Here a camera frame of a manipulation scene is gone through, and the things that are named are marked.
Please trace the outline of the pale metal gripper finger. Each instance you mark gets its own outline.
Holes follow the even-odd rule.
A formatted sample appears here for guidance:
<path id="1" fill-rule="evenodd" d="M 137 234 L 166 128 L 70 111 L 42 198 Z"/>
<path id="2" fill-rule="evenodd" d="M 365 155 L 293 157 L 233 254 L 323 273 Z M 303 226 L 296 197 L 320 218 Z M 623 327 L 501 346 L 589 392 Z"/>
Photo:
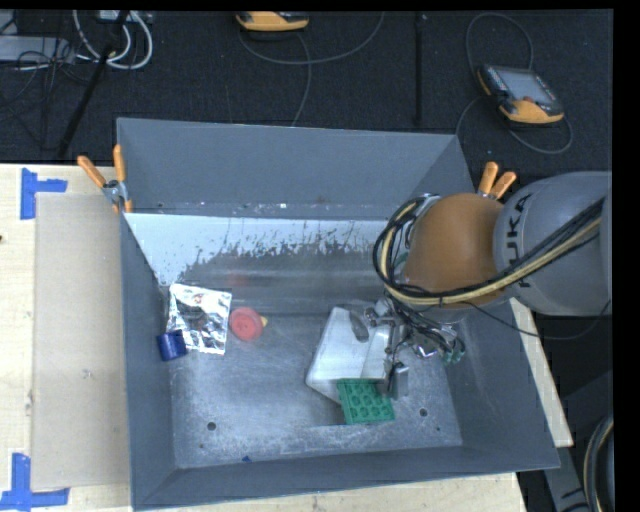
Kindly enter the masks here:
<path id="1" fill-rule="evenodd" d="M 410 368 L 401 361 L 392 364 L 384 385 L 384 391 L 388 397 L 399 400 L 408 395 L 409 370 Z"/>
<path id="2" fill-rule="evenodd" d="M 369 321 L 365 314 L 350 311 L 349 322 L 355 339 L 360 343 L 368 343 L 370 340 Z"/>

